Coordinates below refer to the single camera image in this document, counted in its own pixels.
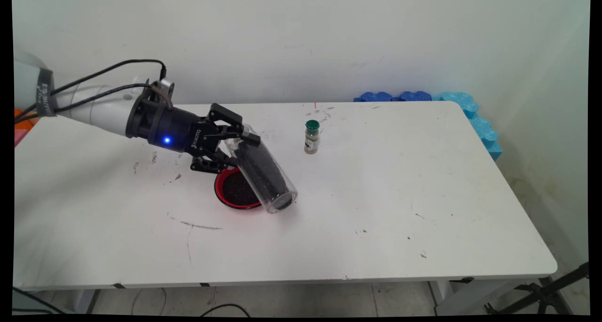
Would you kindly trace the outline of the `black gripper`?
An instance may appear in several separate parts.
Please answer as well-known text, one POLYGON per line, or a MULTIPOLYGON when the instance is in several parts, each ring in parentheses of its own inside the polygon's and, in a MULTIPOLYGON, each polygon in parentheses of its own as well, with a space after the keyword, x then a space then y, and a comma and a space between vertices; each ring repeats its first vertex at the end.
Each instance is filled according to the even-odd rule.
POLYGON ((220 141, 239 139, 259 146, 261 138, 245 129, 239 114, 212 103, 206 117, 180 108, 148 108, 148 143, 193 157, 190 169, 221 174, 238 166, 238 159, 219 148, 220 141))

